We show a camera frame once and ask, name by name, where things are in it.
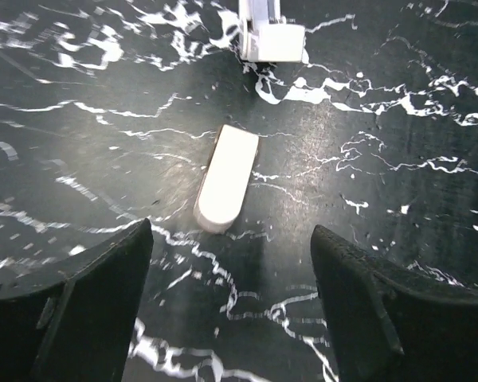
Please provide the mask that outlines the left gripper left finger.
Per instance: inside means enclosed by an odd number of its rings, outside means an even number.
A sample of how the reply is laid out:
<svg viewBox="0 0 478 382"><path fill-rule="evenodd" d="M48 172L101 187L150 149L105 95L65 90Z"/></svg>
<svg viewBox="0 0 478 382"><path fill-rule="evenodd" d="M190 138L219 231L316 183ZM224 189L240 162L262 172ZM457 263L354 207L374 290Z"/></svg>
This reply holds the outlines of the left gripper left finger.
<svg viewBox="0 0 478 382"><path fill-rule="evenodd" d="M0 381L120 381L151 261L144 219L0 281Z"/></svg>

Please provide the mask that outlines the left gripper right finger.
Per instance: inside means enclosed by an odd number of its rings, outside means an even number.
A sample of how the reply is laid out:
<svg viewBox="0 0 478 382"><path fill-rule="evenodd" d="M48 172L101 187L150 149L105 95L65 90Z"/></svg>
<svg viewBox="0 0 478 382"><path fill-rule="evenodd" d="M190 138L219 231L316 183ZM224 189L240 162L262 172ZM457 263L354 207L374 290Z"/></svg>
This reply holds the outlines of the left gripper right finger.
<svg viewBox="0 0 478 382"><path fill-rule="evenodd" d="M311 261L342 381L478 381L478 290L439 282L318 225Z"/></svg>

